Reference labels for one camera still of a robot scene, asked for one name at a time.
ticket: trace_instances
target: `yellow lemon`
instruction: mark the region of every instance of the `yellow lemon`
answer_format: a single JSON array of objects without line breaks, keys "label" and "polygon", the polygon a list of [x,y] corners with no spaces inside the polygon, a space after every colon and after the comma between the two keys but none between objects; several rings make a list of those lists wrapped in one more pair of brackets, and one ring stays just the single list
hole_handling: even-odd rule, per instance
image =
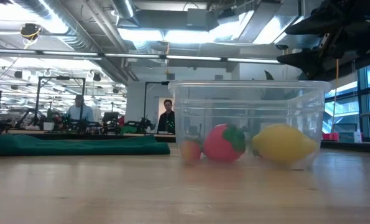
[{"label": "yellow lemon", "polygon": [[314,140],[286,124],[266,127],[251,144],[263,158],[286,164],[305,158],[318,147]]}]

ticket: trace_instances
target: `green towel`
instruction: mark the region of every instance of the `green towel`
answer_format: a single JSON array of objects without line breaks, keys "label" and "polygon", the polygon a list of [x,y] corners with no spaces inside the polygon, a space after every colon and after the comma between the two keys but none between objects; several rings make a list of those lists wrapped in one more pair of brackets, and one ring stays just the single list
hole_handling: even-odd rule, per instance
[{"label": "green towel", "polygon": [[74,155],[166,155],[167,143],[154,136],[121,140],[61,141],[39,140],[26,135],[0,135],[0,156],[74,156]]}]

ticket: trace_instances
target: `red strawberry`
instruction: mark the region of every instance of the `red strawberry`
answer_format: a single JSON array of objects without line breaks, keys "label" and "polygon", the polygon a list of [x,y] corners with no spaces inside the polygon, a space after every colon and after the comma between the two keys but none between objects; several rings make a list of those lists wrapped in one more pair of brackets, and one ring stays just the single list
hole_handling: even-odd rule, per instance
[{"label": "red strawberry", "polygon": [[220,124],[205,139],[203,153],[215,161],[233,162],[244,154],[245,140],[243,132],[235,126]]}]

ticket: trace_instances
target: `man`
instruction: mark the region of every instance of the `man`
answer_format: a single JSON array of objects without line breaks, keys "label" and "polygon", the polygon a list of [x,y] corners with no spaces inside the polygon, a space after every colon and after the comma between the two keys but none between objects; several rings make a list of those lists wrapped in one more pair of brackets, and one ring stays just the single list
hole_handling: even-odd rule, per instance
[{"label": "man", "polygon": [[166,112],[160,116],[157,132],[167,131],[175,134],[175,112],[172,111],[172,101],[164,100],[164,107]]},{"label": "man", "polygon": [[81,104],[83,104],[83,117],[82,118],[85,118],[87,121],[93,121],[92,108],[89,107],[89,106],[86,106],[84,104],[84,96],[83,95],[77,95],[75,97],[75,105],[71,106],[68,109],[67,114],[70,114],[72,119],[81,120],[82,119],[80,117]]}]

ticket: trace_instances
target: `man in white shirt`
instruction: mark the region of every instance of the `man in white shirt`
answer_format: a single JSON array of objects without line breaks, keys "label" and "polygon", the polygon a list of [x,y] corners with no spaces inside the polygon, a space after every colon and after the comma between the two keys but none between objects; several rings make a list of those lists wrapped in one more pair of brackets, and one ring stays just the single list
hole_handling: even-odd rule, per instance
[{"label": "man in white shirt", "polygon": [[68,109],[67,114],[70,114],[72,119],[81,120],[81,117],[80,117],[81,104],[83,104],[83,117],[82,118],[85,118],[87,121],[93,121],[92,108],[85,105],[83,95],[77,95],[75,97],[75,105],[71,106]]}]

